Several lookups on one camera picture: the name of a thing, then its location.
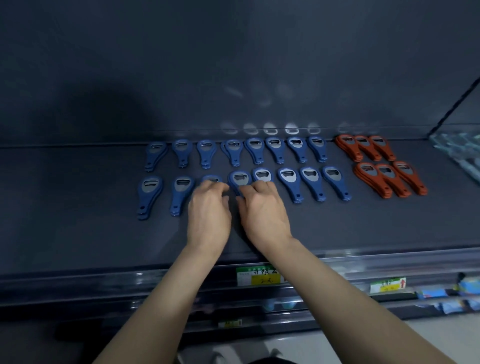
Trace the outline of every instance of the person's right arm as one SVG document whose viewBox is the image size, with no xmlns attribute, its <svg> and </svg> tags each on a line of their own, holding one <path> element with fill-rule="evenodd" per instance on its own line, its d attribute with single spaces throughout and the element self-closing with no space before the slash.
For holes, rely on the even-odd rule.
<svg viewBox="0 0 480 364">
<path fill-rule="evenodd" d="M 275 184 L 241 191 L 248 238 L 295 287 L 343 363 L 454 363 L 293 238 Z"/>
</svg>

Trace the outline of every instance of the forearm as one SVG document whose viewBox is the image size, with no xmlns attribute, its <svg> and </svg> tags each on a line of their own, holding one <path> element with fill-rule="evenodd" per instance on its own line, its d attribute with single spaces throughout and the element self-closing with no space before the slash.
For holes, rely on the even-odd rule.
<svg viewBox="0 0 480 364">
<path fill-rule="evenodd" d="M 210 252 L 185 247 L 95 364 L 172 363 L 195 296 L 216 259 Z"/>
<path fill-rule="evenodd" d="M 343 363 L 453 363 L 297 240 L 265 255 L 304 299 Z"/>
</svg>

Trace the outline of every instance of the person's left hand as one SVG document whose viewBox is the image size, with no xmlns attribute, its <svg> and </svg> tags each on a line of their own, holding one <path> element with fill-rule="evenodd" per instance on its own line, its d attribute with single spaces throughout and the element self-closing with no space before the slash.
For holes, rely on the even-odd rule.
<svg viewBox="0 0 480 364">
<path fill-rule="evenodd" d="M 203 181 L 193 192 L 188 204 L 187 246 L 211 252 L 215 259 L 222 254 L 232 225 L 228 209 L 228 185 Z"/>
</svg>

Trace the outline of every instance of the stack of orange bottle openers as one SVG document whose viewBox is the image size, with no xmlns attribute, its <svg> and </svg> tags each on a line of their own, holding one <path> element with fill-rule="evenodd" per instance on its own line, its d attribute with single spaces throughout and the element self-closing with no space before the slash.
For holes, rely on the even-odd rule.
<svg viewBox="0 0 480 364">
<path fill-rule="evenodd" d="M 428 189 L 416 174 L 410 164 L 397 161 L 388 141 L 379 135 L 366 137 L 364 135 L 342 134 L 335 138 L 335 144 L 357 164 L 353 173 L 373 188 L 382 198 L 392 197 L 395 192 L 399 197 L 408 197 L 411 192 L 405 187 L 402 180 L 407 182 L 413 191 L 419 195 L 426 195 Z M 380 163 L 374 165 L 362 162 L 363 151 L 370 159 L 378 162 L 382 156 L 392 162 L 392 165 Z"/>
</svg>

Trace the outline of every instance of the person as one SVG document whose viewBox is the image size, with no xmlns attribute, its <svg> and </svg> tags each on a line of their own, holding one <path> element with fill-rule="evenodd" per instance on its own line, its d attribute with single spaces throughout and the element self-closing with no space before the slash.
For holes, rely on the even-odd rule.
<svg viewBox="0 0 480 364">
<path fill-rule="evenodd" d="M 228 185 L 204 181 L 188 205 L 187 244 L 95 364 L 172 363 L 195 296 L 227 243 Z M 249 240 L 307 304 L 343 363 L 454 363 L 407 324 L 325 265 L 290 232 L 272 182 L 240 188 Z"/>
</svg>

